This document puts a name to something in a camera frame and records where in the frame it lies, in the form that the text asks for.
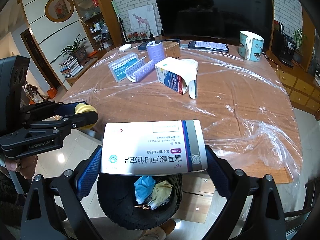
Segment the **person left hand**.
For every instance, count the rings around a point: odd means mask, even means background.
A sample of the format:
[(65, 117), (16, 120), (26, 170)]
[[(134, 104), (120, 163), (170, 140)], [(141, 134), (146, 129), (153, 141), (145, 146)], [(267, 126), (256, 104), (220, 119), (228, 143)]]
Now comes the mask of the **person left hand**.
[(8, 171), (20, 172), (25, 179), (31, 179), (35, 174), (37, 155), (29, 156), (21, 160), (5, 158), (5, 168)]

